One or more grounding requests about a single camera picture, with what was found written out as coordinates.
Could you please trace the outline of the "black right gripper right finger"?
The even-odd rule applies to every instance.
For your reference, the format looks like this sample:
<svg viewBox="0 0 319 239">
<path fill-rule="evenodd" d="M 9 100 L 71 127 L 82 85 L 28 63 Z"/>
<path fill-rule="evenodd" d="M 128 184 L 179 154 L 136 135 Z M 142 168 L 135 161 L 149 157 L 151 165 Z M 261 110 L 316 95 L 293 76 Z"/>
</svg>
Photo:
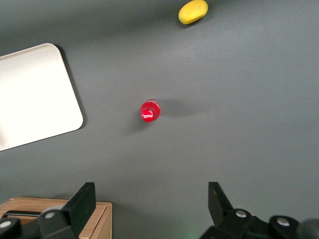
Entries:
<svg viewBox="0 0 319 239">
<path fill-rule="evenodd" d="M 244 209 L 234 208 L 217 182 L 208 184 L 208 209 L 213 226 L 209 239 L 296 239 L 299 222 L 275 215 L 268 222 Z"/>
</svg>

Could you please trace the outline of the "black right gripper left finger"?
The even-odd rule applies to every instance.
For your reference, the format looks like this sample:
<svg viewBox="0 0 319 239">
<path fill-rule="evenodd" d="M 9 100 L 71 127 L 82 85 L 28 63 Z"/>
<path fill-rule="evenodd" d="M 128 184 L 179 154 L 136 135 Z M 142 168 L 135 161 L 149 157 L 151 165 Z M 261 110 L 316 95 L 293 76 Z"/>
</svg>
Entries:
<svg viewBox="0 0 319 239">
<path fill-rule="evenodd" d="M 62 208 L 46 210 L 36 219 L 40 238 L 77 239 L 95 208 L 95 184 L 86 182 Z"/>
</svg>

